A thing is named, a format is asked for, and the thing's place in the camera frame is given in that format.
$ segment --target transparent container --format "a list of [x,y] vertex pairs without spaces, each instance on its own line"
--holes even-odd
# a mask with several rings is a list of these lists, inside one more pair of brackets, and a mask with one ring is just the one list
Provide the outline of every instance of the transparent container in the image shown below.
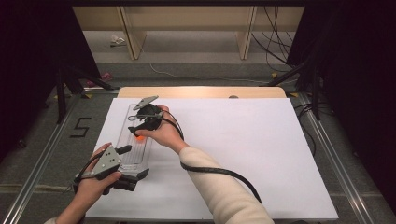
[[143,122],[143,120],[134,117],[137,113],[137,110],[133,111],[135,106],[129,105],[116,147],[132,146],[131,151],[120,155],[121,164],[119,170],[124,174],[137,176],[137,174],[149,168],[152,139],[143,136],[136,137],[129,131],[128,127],[136,127]]

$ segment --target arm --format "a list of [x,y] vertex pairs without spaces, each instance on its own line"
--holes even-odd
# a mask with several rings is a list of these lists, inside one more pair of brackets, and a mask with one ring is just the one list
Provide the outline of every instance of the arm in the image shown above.
[[[105,150],[110,146],[109,143],[99,147],[93,155]],[[94,161],[88,166],[87,171],[93,169],[93,166],[97,163]],[[102,196],[105,188],[112,183],[116,182],[121,176],[120,172],[114,172],[103,180],[97,180],[96,178],[83,179],[78,185],[78,191],[73,198],[72,202],[62,211],[62,213],[56,218],[48,220],[46,224],[75,224],[78,223],[84,216],[88,209],[93,206],[94,203]]]
[[[166,106],[160,108],[169,111]],[[168,113],[164,115],[174,121]],[[136,133],[170,147],[189,166],[220,168],[211,156],[185,143],[167,122],[163,121],[156,131],[139,130]],[[215,223],[274,223],[265,208],[233,177],[193,172],[189,172],[189,176],[213,214]]]

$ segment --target hand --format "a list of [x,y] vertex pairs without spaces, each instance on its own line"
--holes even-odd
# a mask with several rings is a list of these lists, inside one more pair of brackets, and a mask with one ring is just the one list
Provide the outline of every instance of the hand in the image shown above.
[[[106,150],[110,145],[110,143],[102,145],[92,154],[92,157]],[[93,161],[86,171],[91,171],[97,162],[98,160]],[[105,188],[116,182],[120,177],[120,172],[114,172],[103,180],[97,180],[96,178],[82,179],[73,201],[58,216],[56,223],[78,223],[88,209],[102,196]]]
[[[170,116],[169,108],[165,105],[158,105],[158,107],[164,111],[163,117],[165,119],[169,119],[172,122],[176,123],[176,121]],[[160,145],[165,147],[172,148],[177,154],[183,149],[187,147],[187,143],[181,139],[179,132],[176,130],[174,126],[172,126],[167,121],[162,121],[160,127],[158,127],[155,131],[149,130],[137,130],[136,134],[150,137],[158,142]]]

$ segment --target person's right hand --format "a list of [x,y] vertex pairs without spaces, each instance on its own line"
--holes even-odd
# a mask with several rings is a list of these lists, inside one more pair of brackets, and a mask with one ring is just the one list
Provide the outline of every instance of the person's right hand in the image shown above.
[[[170,116],[169,108],[167,106],[158,105],[158,107],[164,111],[163,117],[165,119],[169,119],[176,124],[176,121],[172,118],[172,116]],[[181,151],[181,149],[188,146],[188,144],[185,143],[183,139],[181,139],[176,128],[165,120],[161,122],[161,125],[157,130],[137,130],[136,134],[150,137],[160,145],[172,148],[177,154]]]

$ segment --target white tabletop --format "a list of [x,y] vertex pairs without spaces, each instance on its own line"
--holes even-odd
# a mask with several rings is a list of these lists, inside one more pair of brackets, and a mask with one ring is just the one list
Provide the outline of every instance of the white tabletop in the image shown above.
[[[117,144],[128,106],[141,99],[117,98],[97,146]],[[290,100],[162,99],[191,146],[247,178],[273,219],[331,220],[338,216]],[[153,142],[148,176],[135,191],[112,189],[87,217],[115,220],[211,220],[177,154]]]

